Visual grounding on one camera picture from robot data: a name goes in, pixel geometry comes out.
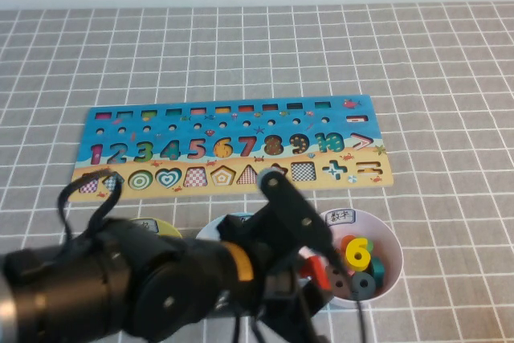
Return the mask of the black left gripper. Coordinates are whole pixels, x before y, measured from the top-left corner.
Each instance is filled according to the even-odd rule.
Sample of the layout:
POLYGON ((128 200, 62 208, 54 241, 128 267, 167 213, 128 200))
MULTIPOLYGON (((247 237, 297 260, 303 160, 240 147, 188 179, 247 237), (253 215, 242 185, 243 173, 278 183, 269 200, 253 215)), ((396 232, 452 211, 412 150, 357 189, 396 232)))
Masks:
POLYGON ((287 342, 327 342, 312 318, 332 298, 321 257, 298 254, 293 267, 266 278, 257 319, 287 342))

